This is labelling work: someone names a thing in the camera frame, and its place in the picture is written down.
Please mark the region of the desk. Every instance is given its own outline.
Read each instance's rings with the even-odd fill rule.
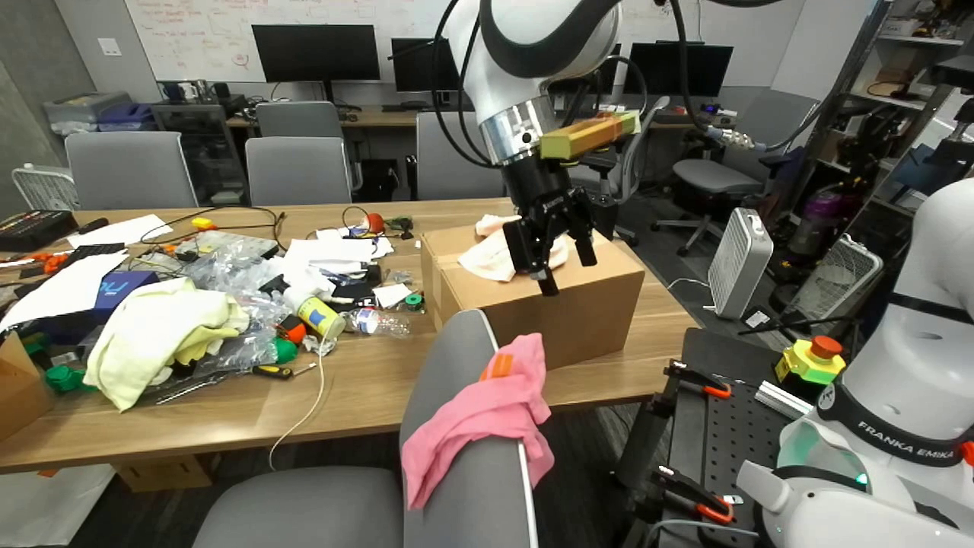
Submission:
[[[276,207],[287,214],[283,238],[308,238],[312,229],[337,226],[342,204],[330,207]],[[390,202],[375,207],[384,215],[411,215],[417,234],[443,226],[475,222],[481,214],[510,214],[508,202]],[[78,219],[127,219],[127,214],[78,214]],[[259,211],[213,214],[217,226],[269,222]],[[395,243],[386,259],[392,272],[421,277],[421,253],[411,241]],[[692,317],[660,286],[644,277],[636,317],[623,353],[599,355],[548,373],[546,398],[551,407],[610,405],[644,398],[663,388],[667,359],[682,353],[682,332]],[[347,439],[371,433],[395,433],[401,407],[411,395],[417,367],[432,340],[432,320],[417,317],[411,339],[342,339],[325,359],[330,398],[288,441]],[[315,393],[315,373],[294,380],[238,378],[193,393],[169,405],[135,407],[118,415],[93,393],[57,398],[56,411],[27,423],[0,441],[0,472],[71,467],[71,464],[124,464],[147,457],[193,457],[241,446],[269,446],[293,426]]]

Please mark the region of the green object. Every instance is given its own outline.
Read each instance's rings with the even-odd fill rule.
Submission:
[[[56,393],[77,393],[82,389],[82,372],[77,372],[74,366],[52,366],[44,380],[56,389]]]
[[[406,303],[408,309],[424,309],[425,296],[424,296],[424,293],[411,293],[411,296],[401,297],[401,303]]]
[[[293,363],[297,355],[297,345],[287,339],[273,339],[273,363]]]
[[[788,373],[794,373],[806,385],[829,388],[847,367],[841,353],[844,347],[825,335],[816,335],[814,340],[794,340],[785,347],[777,366],[777,380],[781,385]]]
[[[834,444],[808,420],[798,420],[781,429],[777,467],[780,469],[825,469],[831,476],[856,482],[861,489],[870,492],[870,472],[856,457],[856,451]]]
[[[21,345],[24,345],[24,351],[27,351],[27,355],[29,355],[32,363],[35,363],[35,355],[44,355],[44,351],[45,351],[38,332],[27,335]]]

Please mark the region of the floor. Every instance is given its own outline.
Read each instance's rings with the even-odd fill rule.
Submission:
[[[705,314],[705,259],[715,243],[703,243],[692,255],[675,255],[685,234],[652,232],[652,219],[678,214],[660,191],[648,190],[621,211],[621,226],[640,234],[636,253],[644,266],[674,286],[675,297],[696,317],[701,327],[718,332],[740,332],[740,324],[725,324]],[[540,483],[540,534],[546,548],[599,548],[615,546],[626,523],[629,492],[612,482],[612,467],[626,439],[626,426],[636,405],[567,411],[558,415],[546,436],[558,453],[558,469]],[[280,467],[315,467],[315,464],[362,464],[390,467],[390,439],[352,439],[283,446]],[[74,540],[74,548],[185,548],[194,540],[206,508],[228,488],[249,476],[266,472],[266,451],[238,453],[213,469],[217,488],[184,492],[127,492],[118,478],[99,497],[84,528]]]

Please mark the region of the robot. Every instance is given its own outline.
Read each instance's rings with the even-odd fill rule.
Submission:
[[[763,6],[777,0],[718,2]],[[451,0],[437,25],[460,74],[465,74],[464,92],[478,112],[489,164],[505,174],[520,214],[520,222],[505,226],[513,272],[537,277],[546,296],[558,293],[548,272],[558,234],[569,232],[582,266],[597,266],[588,196],[569,182],[559,160],[537,154],[540,138],[558,127],[546,87],[594,74],[615,46],[615,30],[617,0]],[[640,138],[626,145],[626,159],[640,152]],[[626,159],[617,160],[615,178],[629,178]]]
[[[876,332],[822,393],[820,411],[781,433],[781,451],[788,441],[806,444],[806,453],[820,444],[814,453],[831,461],[790,478],[751,464],[740,469],[735,488],[763,504],[780,548],[856,540],[974,546],[971,211],[974,180],[940,190],[917,211],[909,253]]]
[[[718,0],[763,6],[771,0]],[[465,94],[520,214],[505,226],[513,269],[558,293],[548,250],[569,232],[594,266],[588,199],[563,164],[537,154],[555,132],[546,85],[594,74],[615,43],[617,0],[453,0],[440,18]],[[766,535],[798,546],[974,546],[974,180],[938,191],[894,297],[841,385],[781,439],[825,457],[794,478],[745,464],[740,488]]]

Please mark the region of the cardboard box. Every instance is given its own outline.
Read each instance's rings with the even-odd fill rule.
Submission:
[[[473,229],[425,232],[424,286],[436,327],[456,309],[481,306],[489,317],[499,345],[523,332],[546,335],[548,367],[617,353],[626,340],[644,269],[617,241],[597,238],[599,266],[569,266],[555,272],[559,296],[542,296],[531,277],[493,282],[460,269],[456,255],[475,243]]]
[[[56,393],[44,385],[21,339],[5,335],[0,347],[0,439],[19,433],[56,405]]]

